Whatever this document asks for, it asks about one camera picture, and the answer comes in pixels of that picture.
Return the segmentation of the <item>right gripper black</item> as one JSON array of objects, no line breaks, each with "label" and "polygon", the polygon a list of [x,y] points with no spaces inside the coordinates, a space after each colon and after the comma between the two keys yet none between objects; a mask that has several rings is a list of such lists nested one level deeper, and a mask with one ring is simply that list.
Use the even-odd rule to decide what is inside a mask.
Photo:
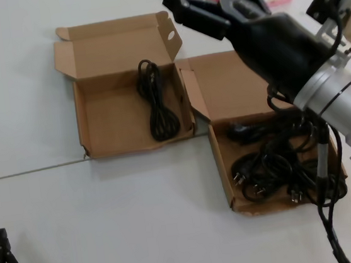
[{"label": "right gripper black", "polygon": [[293,101],[327,61],[329,46],[286,13],[270,14],[265,0],[247,0],[264,12],[224,16],[210,0],[163,0],[178,24],[231,42],[241,60],[269,85]]}]

